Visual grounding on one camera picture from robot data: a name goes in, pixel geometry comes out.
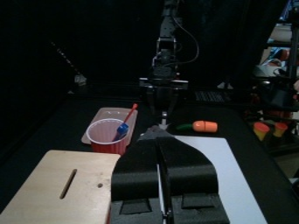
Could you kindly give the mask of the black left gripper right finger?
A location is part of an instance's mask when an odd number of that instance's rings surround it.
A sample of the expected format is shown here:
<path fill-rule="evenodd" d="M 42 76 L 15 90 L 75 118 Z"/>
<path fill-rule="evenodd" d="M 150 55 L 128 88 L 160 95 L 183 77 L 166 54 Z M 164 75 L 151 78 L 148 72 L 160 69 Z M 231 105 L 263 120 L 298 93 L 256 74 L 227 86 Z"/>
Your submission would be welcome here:
<path fill-rule="evenodd" d="M 203 153 L 174 137 L 156 140 L 167 224 L 230 224 L 218 173 Z"/>

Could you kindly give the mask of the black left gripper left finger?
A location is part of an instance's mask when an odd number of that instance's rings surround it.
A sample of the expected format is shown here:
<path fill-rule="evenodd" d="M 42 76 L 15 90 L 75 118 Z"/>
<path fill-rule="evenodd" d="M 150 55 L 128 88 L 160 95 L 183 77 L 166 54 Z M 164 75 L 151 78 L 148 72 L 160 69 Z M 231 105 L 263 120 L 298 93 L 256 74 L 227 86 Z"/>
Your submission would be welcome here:
<path fill-rule="evenodd" d="M 116 161 L 111 179 L 110 224 L 163 224 L 158 140 L 139 140 Z"/>

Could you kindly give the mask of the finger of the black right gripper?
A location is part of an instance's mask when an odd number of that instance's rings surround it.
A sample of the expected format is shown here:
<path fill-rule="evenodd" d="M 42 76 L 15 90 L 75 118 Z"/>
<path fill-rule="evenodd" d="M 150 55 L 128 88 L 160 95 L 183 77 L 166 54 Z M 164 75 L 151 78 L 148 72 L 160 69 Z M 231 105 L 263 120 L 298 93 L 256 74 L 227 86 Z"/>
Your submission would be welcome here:
<path fill-rule="evenodd" d="M 151 113 L 154 116 L 156 116 L 156 109 L 155 109 L 155 88 L 154 87 L 148 87 L 146 90 L 146 95 L 147 95 L 147 102 L 148 102 L 148 106 L 151 109 Z"/>
<path fill-rule="evenodd" d="M 179 99 L 179 89 L 171 89 L 170 92 L 170 105 L 168 105 L 168 114 L 174 112 L 175 105 Z"/>

